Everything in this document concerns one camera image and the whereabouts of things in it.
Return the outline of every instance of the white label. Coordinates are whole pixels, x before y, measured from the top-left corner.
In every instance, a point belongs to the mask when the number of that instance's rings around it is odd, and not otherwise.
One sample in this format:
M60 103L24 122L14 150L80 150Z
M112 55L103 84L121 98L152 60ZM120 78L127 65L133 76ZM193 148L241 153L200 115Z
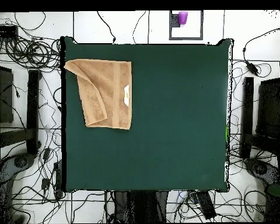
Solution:
M128 104L129 104L129 99L130 99L130 91L129 91L129 85L128 86L126 86L125 88L124 88L124 104L126 104L127 106L128 106Z

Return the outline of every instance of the cup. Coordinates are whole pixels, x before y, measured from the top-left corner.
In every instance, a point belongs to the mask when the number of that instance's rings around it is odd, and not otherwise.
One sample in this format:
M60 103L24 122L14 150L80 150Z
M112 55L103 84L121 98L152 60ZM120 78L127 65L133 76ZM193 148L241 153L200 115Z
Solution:
M179 11L178 13L178 22L180 25L185 25L188 19L188 12L187 11Z

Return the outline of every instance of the white tile floor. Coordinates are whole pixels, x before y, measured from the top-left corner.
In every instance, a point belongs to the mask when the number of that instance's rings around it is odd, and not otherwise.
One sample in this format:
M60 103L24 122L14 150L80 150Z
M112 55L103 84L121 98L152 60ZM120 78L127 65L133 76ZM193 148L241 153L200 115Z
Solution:
M48 37L52 39L58 39L60 36L72 36L79 43L111 43L112 36L109 32L108 27L99 19L96 12L46 12L47 18L44 23L35 31L30 33L34 36ZM241 73L246 72L245 64L241 61L243 59L242 49L245 43L253 37L263 34L271 29L280 26L280 13L278 11L264 11L264 10L206 10L204 11L204 39L202 41L169 41L169 11L129 11L129 12L100 12L102 18L110 25L113 34L116 36L115 43L117 44L134 44L133 31L135 25L140 16L143 17L139 21L137 28L134 33L134 39L137 44L157 44L157 43L189 43L189 44L217 44L222 38L233 38L233 63L234 63L234 77L233 87L235 83L237 88L234 91L232 99L232 123L230 133L235 134L238 132L237 124L240 124L240 106L242 98L242 80L245 76L253 76L251 73L246 73L242 77L237 77ZM30 12L30 13L17 13L17 21L21 26L26 29L33 29L37 27L44 18L42 12ZM9 22L8 18L15 21L13 13L1 13L1 23ZM29 37L22 31L19 30L19 35L28 39ZM255 64L270 64L271 73L266 79L277 78L280 76L280 31L269 34L268 36L254 40L247 46L246 58L248 60L254 60ZM27 105L27 69L16 65L11 62L7 55L2 54L0 56L0 65L11 68L14 74L15 86L21 88L23 91L19 91L20 98L14 96L13 106L19 112L21 119L26 125L26 105ZM268 65L261 66L261 75L267 75L270 68ZM47 135L50 141L53 131L44 130L44 127L51 129L57 128L54 135L57 137L57 145L61 144L60 138L60 126L61 126L61 113L57 109L51 93L61 86L60 75L57 71L51 73L43 73L44 79L40 81L40 105L47 103L40 109L40 130L39 140L44 145L46 143ZM254 77L254 99L258 98L258 87L261 79ZM60 92L57 93L56 99L61 100ZM257 121L257 102L254 103L254 126L256 127ZM13 123L6 123L0 125L0 132L11 131L14 129L22 128L19 117L14 113ZM236 144L237 141L234 139L231 145ZM0 150L0 157L4 157L9 150L15 145L4 147ZM57 154L54 155L51 161L45 166L46 172L52 171L53 163L61 157L61 150L56 144L51 144L51 148L56 148ZM26 145L20 145L13 149L10 154L16 154L21 150L25 150ZM24 176L29 176L24 179L15 181L13 186L13 193L18 193L24 186L33 186L36 191L41 188L41 178L38 179L40 173L38 172L38 160L35 161L34 165L29 169L17 175L17 180ZM276 166L276 159L271 160L271 164ZM261 181L251 177L245 169L241 169L242 163L231 165L229 170L229 181L231 182L230 191L227 193L219 193L212 191L211 197L215 204L217 213L226 215L229 218L222 218L217 216L215 220L217 222L231 222L237 220L239 222L251 221L247 216L243 208L243 201L239 200L240 193L242 196L244 193L251 190L263 191L263 185ZM17 196L13 202L15 207L18 207L31 214L31 220L29 223L68 223L71 217L71 206L72 209L80 207L85 199L91 193L100 194L102 191L76 191L72 195L68 194L64 201L60 202L61 207L59 210L52 211L57 204L47 202L41 203L41 197L35 196L35 192L25 188L22 192L24 194ZM173 222L174 214L171 213L176 209L176 202L180 202L181 198L177 200L179 192L171 191L168 197L167 204L167 219ZM49 191L49 198L54 198L52 190ZM251 193L247 197L247 201L252 205L265 205L265 198L257 193ZM75 212L75 223L97 223L102 219L104 209L104 195L91 195L87 198L87 202L78 211ZM108 203L107 205L109 213L114 210L114 205ZM193 211L187 213L187 217L195 216ZM262 221L263 216L257 211L250 213L250 216L256 221ZM179 222L179 216L177 215L176 222ZM187 219L185 222L200 222L198 218Z

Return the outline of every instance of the towel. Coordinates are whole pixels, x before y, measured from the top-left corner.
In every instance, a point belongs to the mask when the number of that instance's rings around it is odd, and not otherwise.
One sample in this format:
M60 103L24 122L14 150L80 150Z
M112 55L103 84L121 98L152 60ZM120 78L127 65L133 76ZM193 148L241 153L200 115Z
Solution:
M131 62L74 59L64 68L77 75L87 127L130 129Z

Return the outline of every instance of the green table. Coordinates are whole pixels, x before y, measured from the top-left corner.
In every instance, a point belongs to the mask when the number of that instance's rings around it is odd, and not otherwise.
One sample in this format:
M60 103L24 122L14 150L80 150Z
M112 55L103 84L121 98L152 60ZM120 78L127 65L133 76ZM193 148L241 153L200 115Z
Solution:
M128 131L86 127L77 78L62 72L62 185L67 191L226 190L231 40L213 46L111 45L74 44L66 37L61 45L65 61L132 62Z

